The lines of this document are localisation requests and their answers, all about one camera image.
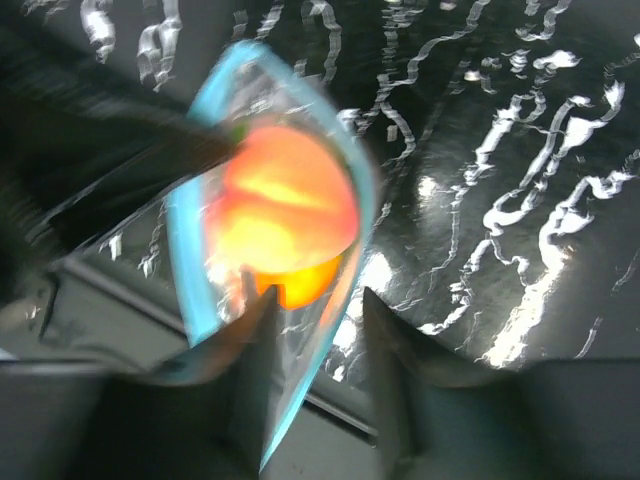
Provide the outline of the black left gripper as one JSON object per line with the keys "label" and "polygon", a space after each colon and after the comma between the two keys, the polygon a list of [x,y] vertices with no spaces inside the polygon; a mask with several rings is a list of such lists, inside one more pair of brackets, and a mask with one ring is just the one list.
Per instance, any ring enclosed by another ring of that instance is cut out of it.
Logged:
{"label": "black left gripper", "polygon": [[1,300],[100,243],[236,150],[231,134],[153,106],[24,24],[1,28]]}

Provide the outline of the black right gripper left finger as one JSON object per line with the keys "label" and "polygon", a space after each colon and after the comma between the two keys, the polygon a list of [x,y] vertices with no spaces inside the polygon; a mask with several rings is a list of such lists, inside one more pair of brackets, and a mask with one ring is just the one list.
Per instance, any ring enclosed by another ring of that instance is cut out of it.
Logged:
{"label": "black right gripper left finger", "polygon": [[1,365],[5,479],[256,479],[278,290],[146,374],[79,361]]}

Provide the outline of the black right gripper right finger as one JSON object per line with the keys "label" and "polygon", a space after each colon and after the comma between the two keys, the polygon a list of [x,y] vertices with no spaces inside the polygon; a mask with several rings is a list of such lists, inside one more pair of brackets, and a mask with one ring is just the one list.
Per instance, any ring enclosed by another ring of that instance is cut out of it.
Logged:
{"label": "black right gripper right finger", "polygon": [[371,290],[363,327],[384,478],[638,477],[637,361],[496,370],[420,334]]}

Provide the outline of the green orange mango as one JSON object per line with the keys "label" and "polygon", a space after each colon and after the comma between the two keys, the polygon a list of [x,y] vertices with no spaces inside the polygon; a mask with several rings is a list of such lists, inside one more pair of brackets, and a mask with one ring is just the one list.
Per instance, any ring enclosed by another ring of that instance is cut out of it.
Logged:
{"label": "green orange mango", "polygon": [[278,287],[279,305],[288,310],[305,307],[316,301],[334,281],[343,256],[303,270],[286,273],[255,273],[256,290],[263,294],[271,285]]}

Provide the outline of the peach toy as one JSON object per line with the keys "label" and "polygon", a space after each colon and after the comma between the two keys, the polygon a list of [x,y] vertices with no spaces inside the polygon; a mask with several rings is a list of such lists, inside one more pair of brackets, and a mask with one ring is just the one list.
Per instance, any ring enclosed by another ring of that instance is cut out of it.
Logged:
{"label": "peach toy", "polygon": [[211,255],[261,273],[328,261],[360,228],[357,196],[329,149],[282,125],[257,127],[241,142],[207,221]]}

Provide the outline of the clear zip bag blue zipper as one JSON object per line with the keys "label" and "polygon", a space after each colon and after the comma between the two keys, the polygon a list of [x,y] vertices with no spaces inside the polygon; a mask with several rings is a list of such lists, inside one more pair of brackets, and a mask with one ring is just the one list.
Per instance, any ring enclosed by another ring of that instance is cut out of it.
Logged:
{"label": "clear zip bag blue zipper", "polygon": [[265,44],[230,46],[189,114],[235,152],[167,197],[174,285],[191,345],[279,289],[263,454],[293,422],[346,313],[377,207],[362,142],[309,77]]}

